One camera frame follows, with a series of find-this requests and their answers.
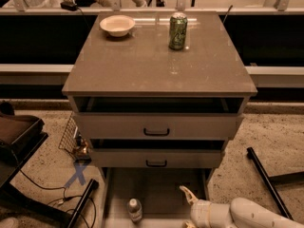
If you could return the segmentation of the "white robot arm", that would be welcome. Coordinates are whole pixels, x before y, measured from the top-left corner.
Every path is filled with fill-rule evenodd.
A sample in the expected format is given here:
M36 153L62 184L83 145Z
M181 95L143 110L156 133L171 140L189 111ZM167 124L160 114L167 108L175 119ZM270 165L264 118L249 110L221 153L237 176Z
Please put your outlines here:
M186 186L181 185L180 190L191 206L185 228L304 228L248 199L235 198L230 204L218 204L198 199Z

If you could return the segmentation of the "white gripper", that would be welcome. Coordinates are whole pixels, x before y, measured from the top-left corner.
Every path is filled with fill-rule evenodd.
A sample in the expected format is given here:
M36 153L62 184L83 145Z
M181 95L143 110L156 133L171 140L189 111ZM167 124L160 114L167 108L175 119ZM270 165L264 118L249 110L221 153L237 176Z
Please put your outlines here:
M198 199L191 190L181 185L187 202L192 205L190 218L183 223L182 228L228 228L232 224L229 204L216 204Z

